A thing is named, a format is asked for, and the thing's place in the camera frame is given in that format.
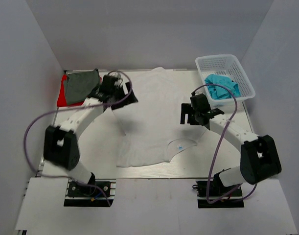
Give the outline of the white t shirt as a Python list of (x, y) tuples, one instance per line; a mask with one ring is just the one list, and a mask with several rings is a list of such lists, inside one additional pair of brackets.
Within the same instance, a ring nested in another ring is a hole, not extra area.
[(131, 81), (138, 102), (113, 111), (125, 134), (118, 167), (168, 163), (198, 145), (206, 128), (180, 124), (181, 105), (190, 99), (164, 68), (144, 72)]

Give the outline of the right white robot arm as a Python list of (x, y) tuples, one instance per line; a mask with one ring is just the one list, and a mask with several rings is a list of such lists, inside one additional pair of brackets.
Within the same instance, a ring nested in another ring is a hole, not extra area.
[(193, 95), (190, 101), (181, 105), (180, 123), (203, 126), (227, 140), (240, 153), (240, 165), (213, 175), (209, 183), (210, 190), (225, 195), (237, 185), (255, 185), (282, 171), (276, 144), (271, 136), (259, 136), (242, 129), (228, 119), (222, 110), (212, 109), (204, 94)]

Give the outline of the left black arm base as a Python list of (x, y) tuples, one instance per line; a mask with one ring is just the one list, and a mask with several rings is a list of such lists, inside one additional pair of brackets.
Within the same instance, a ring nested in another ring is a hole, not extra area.
[(115, 198), (115, 180), (96, 180), (95, 185), (102, 189), (79, 186), (69, 180), (67, 184), (64, 207), (104, 208), (110, 207)]

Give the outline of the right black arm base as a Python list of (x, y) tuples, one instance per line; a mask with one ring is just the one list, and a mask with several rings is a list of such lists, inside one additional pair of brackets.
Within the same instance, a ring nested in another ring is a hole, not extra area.
[[(234, 186), (229, 187), (223, 192), (219, 192), (219, 190), (215, 188), (213, 182), (211, 181), (209, 188), (209, 200), (215, 200), (233, 188)], [(196, 183), (192, 186), (192, 189), (197, 193), (197, 203), (199, 209), (231, 209), (244, 207), (241, 187), (213, 204), (208, 203), (206, 199), (207, 181), (196, 181)]]

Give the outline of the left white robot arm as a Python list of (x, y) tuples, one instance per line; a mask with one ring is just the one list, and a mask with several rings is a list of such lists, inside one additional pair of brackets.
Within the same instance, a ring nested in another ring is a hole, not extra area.
[(137, 103), (132, 81), (126, 83), (114, 71), (103, 76), (81, 106), (74, 107), (67, 120), (45, 131), (43, 158), (61, 168), (65, 177), (76, 182), (85, 195), (96, 190), (95, 175), (80, 162), (78, 140), (88, 126), (108, 108), (114, 110)]

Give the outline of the teal crumpled t shirt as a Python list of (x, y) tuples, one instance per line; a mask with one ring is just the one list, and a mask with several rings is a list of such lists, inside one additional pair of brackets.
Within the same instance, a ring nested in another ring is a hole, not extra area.
[(205, 83), (211, 84), (207, 89), (212, 99), (221, 100), (232, 98), (230, 92), (235, 98), (241, 97), (238, 84), (226, 76), (210, 74), (206, 77)]

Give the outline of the folded grey t shirt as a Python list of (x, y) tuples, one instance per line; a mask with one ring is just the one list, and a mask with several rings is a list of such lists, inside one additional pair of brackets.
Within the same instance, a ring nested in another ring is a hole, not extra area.
[(101, 83), (98, 69), (67, 74), (65, 99), (67, 105), (84, 101), (87, 95)]

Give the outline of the white plastic basket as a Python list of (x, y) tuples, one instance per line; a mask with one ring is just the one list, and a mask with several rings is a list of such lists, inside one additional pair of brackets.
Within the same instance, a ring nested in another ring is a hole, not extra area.
[(240, 97), (236, 99), (238, 102), (255, 97), (255, 90), (236, 56), (232, 54), (202, 56), (195, 59), (195, 64), (202, 84), (205, 84), (205, 79), (211, 74), (225, 76), (238, 84), (240, 90)]

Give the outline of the folded red t shirt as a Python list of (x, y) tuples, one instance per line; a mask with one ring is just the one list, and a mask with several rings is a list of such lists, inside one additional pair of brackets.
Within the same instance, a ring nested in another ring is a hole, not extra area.
[(65, 96), (65, 91), (66, 91), (66, 87), (67, 87), (67, 83), (68, 83), (67, 79), (68, 79), (67, 76), (64, 74), (61, 79), (60, 92), (59, 92), (59, 96), (58, 96), (57, 103), (56, 103), (58, 108), (80, 106), (84, 103), (84, 100), (82, 100), (80, 102), (70, 103), (70, 104), (67, 103), (66, 96)]

